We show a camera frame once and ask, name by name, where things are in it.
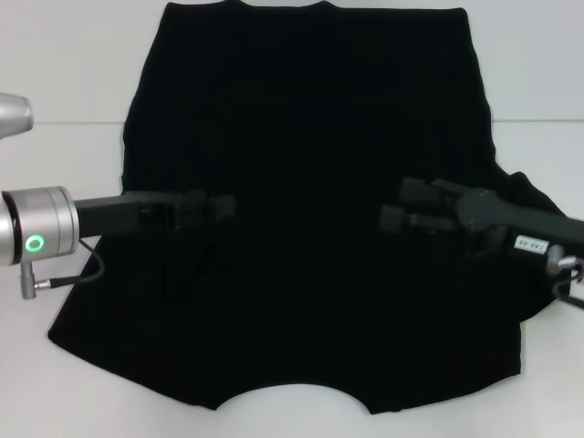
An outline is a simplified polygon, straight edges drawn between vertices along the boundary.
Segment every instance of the green led light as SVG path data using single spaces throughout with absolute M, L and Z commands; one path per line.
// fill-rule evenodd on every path
M 37 253 L 45 246 L 45 239 L 42 235 L 31 235 L 27 238 L 25 243 L 26 251 L 29 253 Z

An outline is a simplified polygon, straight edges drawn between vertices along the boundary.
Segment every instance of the black cable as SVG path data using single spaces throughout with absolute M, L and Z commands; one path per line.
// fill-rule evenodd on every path
M 93 249 L 91 246 L 86 244 L 83 240 L 79 239 L 79 243 L 86 248 L 93 256 L 99 265 L 98 272 L 95 274 L 91 274 L 90 276 L 65 276 L 62 278 L 51 278 L 49 281 L 51 282 L 51 288 L 55 287 L 63 287 L 63 286 L 70 286 L 70 285 L 81 285 L 85 283 L 91 283 L 92 281 L 98 280 L 106 271 L 106 264 L 101 258 L 101 255 Z
M 584 279 L 584 265 L 582 265 L 582 263 L 580 263 L 578 265 L 577 273 L 575 276 L 573 276 L 572 278 L 570 278 L 568 280 L 558 281 L 554 285 L 554 290 L 553 290 L 554 297 L 556 297 L 560 301 L 563 301 L 567 304 L 570 304 L 572 306 L 575 306 L 577 308 L 581 308 L 582 310 L 584 310 L 584 300 L 583 299 L 571 297 L 569 295 L 569 292 L 567 294 L 565 294 L 565 293 L 559 291 L 559 289 L 561 287 L 566 286 L 566 285 L 570 285 L 572 283 L 572 281 L 582 281 L 582 279 Z

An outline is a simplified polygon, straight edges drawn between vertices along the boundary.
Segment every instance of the label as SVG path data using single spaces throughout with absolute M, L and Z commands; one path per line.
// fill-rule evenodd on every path
M 515 248 L 523 251 L 529 251 L 535 254 L 545 254 L 548 251 L 549 242 L 546 240 L 534 239 L 526 235 L 518 235 L 515 241 Z

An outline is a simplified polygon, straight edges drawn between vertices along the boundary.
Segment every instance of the black cloth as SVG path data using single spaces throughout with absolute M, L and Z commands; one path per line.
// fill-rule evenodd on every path
M 398 411 L 520 372 L 541 269 L 379 232 L 404 176 L 558 210 L 495 162 L 463 9 L 170 4 L 124 141 L 125 191 L 233 194 L 237 217 L 102 238 L 106 275 L 49 331 L 63 349 L 213 409 L 314 383 Z

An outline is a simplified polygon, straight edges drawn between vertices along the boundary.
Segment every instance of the white surface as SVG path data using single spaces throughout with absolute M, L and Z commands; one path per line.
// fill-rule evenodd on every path
M 38 121 L 124 121 L 165 3 L 2 0 L 3 90 L 31 98 Z M 578 0 L 334 3 L 353 7 L 464 7 L 471 17 L 474 46 L 496 119 L 584 119 L 584 57 L 580 55 L 584 3 Z
M 3 189 L 62 184 L 76 198 L 119 191 L 121 125 L 92 123 L 125 118 L 163 4 L 2 0 L 0 90 L 30 97 L 40 121 L 85 123 L 37 125 L 31 133 L 0 142 Z M 496 118 L 584 118 L 580 104 L 584 85 L 579 83 L 584 69 L 579 57 L 584 37 L 578 22 L 584 10 L 581 3 L 341 4 L 464 5 Z M 497 123 L 495 144 L 506 171 L 527 173 L 567 214 L 584 219 L 584 123 Z M 39 276 L 77 273 L 86 257 L 79 250 L 67 258 L 38 263 L 36 271 Z M 552 305 L 524 326 L 521 376 L 457 400 L 370 416 L 347 394 L 311 386 L 251 392 L 217 412 L 167 399 L 88 365 L 47 340 L 66 294 L 56 290 L 35 301 L 22 301 L 17 268 L 0 268 L 2 438 L 584 435 L 584 314 L 563 305 Z

